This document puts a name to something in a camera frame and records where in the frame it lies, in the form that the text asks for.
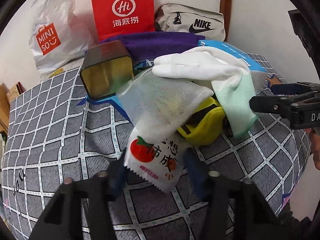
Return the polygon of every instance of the mesh bag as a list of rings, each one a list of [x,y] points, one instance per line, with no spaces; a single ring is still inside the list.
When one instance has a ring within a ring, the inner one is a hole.
[[[212,90],[185,79],[157,77],[152,69],[141,73],[118,91],[117,96],[132,124],[148,142],[175,132]]]

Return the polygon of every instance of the red haidilao paper bag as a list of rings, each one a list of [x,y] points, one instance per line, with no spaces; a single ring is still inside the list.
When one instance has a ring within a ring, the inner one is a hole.
[[[153,0],[92,0],[99,40],[154,31]]]

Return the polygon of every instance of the tomato illustration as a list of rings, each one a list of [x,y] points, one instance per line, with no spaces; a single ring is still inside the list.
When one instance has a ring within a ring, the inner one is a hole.
[[[138,136],[131,145],[130,150],[132,155],[140,162],[149,163],[155,158],[155,150],[153,144],[147,143],[142,137]]]

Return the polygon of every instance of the nike waist bag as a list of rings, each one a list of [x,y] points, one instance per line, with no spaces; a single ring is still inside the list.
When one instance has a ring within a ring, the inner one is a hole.
[[[226,37],[223,14],[182,4],[161,5],[156,11],[156,23],[165,32],[189,32],[216,41],[224,41]]]

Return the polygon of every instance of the person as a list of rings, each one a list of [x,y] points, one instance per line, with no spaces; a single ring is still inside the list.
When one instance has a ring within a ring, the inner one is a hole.
[[[320,170],[320,136],[315,133],[314,129],[305,129],[309,135],[311,142],[311,154],[313,154],[313,161],[317,170]]]

